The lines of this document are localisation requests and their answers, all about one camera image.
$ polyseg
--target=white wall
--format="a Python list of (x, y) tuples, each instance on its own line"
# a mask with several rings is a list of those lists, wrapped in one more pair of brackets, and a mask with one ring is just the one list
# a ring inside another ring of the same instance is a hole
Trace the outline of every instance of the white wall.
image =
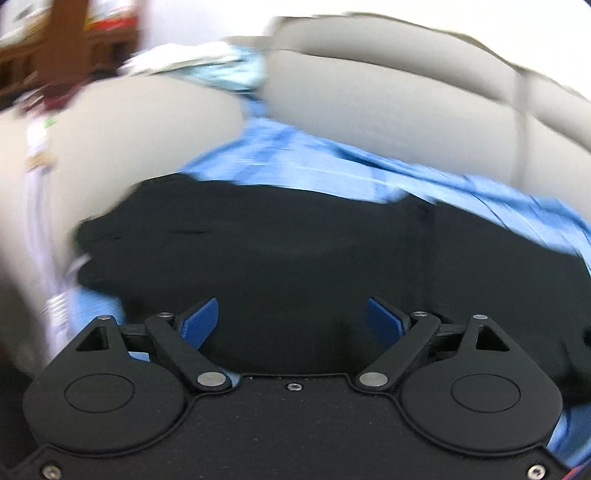
[(591, 8), (584, 0), (146, 1), (144, 48), (261, 34), (275, 15), (376, 12), (470, 35), (591, 99)]
[(27, 5), (32, 5), (33, 10), (47, 7), (51, 0), (8, 0), (0, 8), (0, 37), (5, 33), (19, 27), (21, 23), (15, 23), (14, 18), (23, 11)]

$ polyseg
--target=sofa cushion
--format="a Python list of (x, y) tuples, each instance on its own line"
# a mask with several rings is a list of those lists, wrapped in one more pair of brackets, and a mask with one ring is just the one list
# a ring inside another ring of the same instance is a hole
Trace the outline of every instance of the sofa cushion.
[(545, 77), (528, 75), (526, 193), (558, 197), (591, 221), (591, 103)]
[[(84, 218), (103, 213), (134, 183), (177, 170), (237, 137), (240, 100), (164, 76), (123, 77), (86, 86), (48, 131), (57, 158), (48, 184), (60, 271), (75, 257), (71, 239)], [(45, 294), (26, 246), (27, 121), (0, 113), (0, 261), (35, 314)]]
[(370, 16), (292, 20), (267, 55), (269, 114), (385, 157), (511, 184), (515, 70), (463, 40)]

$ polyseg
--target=metal pin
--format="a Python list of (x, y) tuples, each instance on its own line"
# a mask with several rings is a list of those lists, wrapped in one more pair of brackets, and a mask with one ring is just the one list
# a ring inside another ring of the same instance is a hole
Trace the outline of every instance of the metal pin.
[(289, 390), (290, 392), (299, 392), (304, 388), (304, 386), (301, 383), (288, 383), (286, 386), (286, 389)]
[(61, 478), (61, 470), (50, 463), (43, 467), (41, 473), (47, 480), (60, 480)]
[(382, 387), (388, 383), (388, 377), (379, 372), (366, 372), (359, 376), (359, 382), (366, 387)]
[(527, 478), (530, 480), (542, 480), (546, 476), (546, 468), (544, 465), (534, 465), (527, 470)]
[(226, 381), (226, 376), (220, 372), (205, 372), (197, 377), (197, 382), (204, 387), (219, 387)]

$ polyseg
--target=wooden shelf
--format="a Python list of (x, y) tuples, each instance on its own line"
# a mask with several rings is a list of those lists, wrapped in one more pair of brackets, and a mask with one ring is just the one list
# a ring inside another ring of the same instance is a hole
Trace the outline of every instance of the wooden shelf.
[(84, 30), (87, 3), (54, 0), (44, 32), (0, 47), (0, 96), (48, 82), (88, 77), (97, 70), (114, 72), (137, 50), (137, 27)]

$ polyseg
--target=blue cloth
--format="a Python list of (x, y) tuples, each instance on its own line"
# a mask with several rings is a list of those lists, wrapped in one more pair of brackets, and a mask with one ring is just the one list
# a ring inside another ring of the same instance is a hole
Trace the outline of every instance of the blue cloth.
[(548, 448), (565, 465), (574, 468), (591, 458), (591, 404), (565, 409), (561, 422)]
[(239, 139), (180, 171), (197, 180), (269, 184), (368, 202), (411, 193), (468, 210), (544, 247), (581, 255), (591, 265), (589, 225), (557, 199), (532, 197), (481, 176), (378, 157), (268, 118), (250, 119)]
[(233, 92), (256, 89), (265, 79), (265, 62), (262, 54), (249, 47), (231, 48), (238, 56), (236, 60), (183, 67), (160, 74)]
[(99, 315), (112, 315), (117, 323), (124, 322), (125, 314), (121, 300), (109, 297), (84, 287), (76, 287), (72, 291), (70, 304), (70, 326), (75, 334)]

